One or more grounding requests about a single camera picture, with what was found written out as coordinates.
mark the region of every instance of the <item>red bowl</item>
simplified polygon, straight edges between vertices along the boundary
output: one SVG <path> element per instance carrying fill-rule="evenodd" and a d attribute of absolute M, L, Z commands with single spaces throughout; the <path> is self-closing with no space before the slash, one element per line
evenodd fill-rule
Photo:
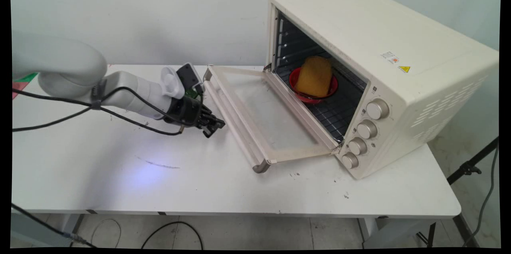
<path fill-rule="evenodd" d="M 294 94 L 296 95 L 296 97 L 299 100 L 303 101 L 304 103 L 318 104 L 318 103 L 322 102 L 324 99 L 334 95 L 334 93 L 337 91 L 337 87 L 339 87 L 339 85 L 337 83 L 336 77 L 334 75 L 332 75 L 332 79 L 330 80 L 330 88 L 329 88 L 328 94 L 326 96 L 317 97 L 317 96 L 311 96 L 311 95 L 299 92 L 298 90 L 296 90 L 294 88 L 294 86 L 296 85 L 296 82 L 298 81 L 298 76 L 300 75 L 300 70 L 301 70 L 301 67 L 296 68 L 295 70 L 293 70 L 291 72 L 291 74 L 289 74 L 289 85 L 291 85 L 291 89 L 294 91 Z"/>

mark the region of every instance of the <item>oven control knob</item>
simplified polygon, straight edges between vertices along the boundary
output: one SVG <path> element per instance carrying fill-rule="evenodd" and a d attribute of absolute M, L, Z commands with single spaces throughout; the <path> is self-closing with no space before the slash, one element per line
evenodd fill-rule
<path fill-rule="evenodd" d="M 364 139 L 373 138 L 378 134 L 378 130 L 376 129 L 376 125 L 372 123 L 370 120 L 364 120 L 357 125 L 357 132 L 360 137 Z"/>
<path fill-rule="evenodd" d="M 351 152 L 348 152 L 346 154 L 343 155 L 343 164 L 346 166 L 346 168 L 348 169 L 352 169 L 352 168 L 355 168 L 358 166 L 358 159 L 357 157 L 351 153 Z"/>
<path fill-rule="evenodd" d="M 352 141 L 348 143 L 348 146 L 350 147 L 350 151 L 355 155 L 367 152 L 367 145 L 365 145 L 365 142 L 359 137 L 353 138 Z"/>
<path fill-rule="evenodd" d="M 367 114 L 374 120 L 384 119 L 388 116 L 389 109 L 387 103 L 381 99 L 375 99 L 367 104 Z"/>

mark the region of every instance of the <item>toaster oven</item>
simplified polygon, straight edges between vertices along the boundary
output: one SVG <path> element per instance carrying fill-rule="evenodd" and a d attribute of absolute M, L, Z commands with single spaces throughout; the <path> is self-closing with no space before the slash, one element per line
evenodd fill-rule
<path fill-rule="evenodd" d="M 269 0 L 268 34 L 263 71 L 203 79 L 257 173 L 334 155 L 363 178 L 433 139 L 498 67 L 496 50 L 392 0 Z M 338 81 L 315 105 L 289 85 L 309 56 Z"/>

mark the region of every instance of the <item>white table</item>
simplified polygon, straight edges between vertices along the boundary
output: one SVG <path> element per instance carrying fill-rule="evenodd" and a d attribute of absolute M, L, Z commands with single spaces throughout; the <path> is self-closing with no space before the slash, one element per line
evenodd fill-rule
<path fill-rule="evenodd" d="M 196 68 L 199 75 L 206 70 Z M 161 66 L 111 65 L 108 73 L 119 70 L 158 81 Z M 24 90 L 45 94 L 37 78 Z M 207 93 L 204 104 L 221 117 Z M 84 108 L 22 95 L 12 106 L 13 128 L 47 123 Z M 153 128 L 178 130 L 110 109 Z M 383 232 L 374 234 L 374 218 L 402 218 L 398 222 L 407 221 L 407 226 L 400 229 L 414 230 L 417 219 L 452 218 L 461 211 L 427 145 L 357 181 L 333 156 L 279 163 L 256 174 L 228 125 L 209 139 L 196 128 L 165 136 L 91 110 L 48 128 L 13 133 L 12 138 L 12 201 L 31 212 L 365 218 L 363 228 L 382 246 L 378 239 Z"/>

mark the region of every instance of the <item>warning label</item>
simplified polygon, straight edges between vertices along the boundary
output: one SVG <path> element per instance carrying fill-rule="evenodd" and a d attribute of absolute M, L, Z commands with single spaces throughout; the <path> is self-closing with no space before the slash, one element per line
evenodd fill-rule
<path fill-rule="evenodd" d="M 383 58 L 385 58 L 388 62 L 394 64 L 399 62 L 399 58 L 393 54 L 392 52 L 385 52 L 384 54 L 380 54 Z"/>
<path fill-rule="evenodd" d="M 401 70 L 403 70 L 403 72 L 405 73 L 408 73 L 408 71 L 410 70 L 410 67 L 409 66 L 398 66 Z"/>

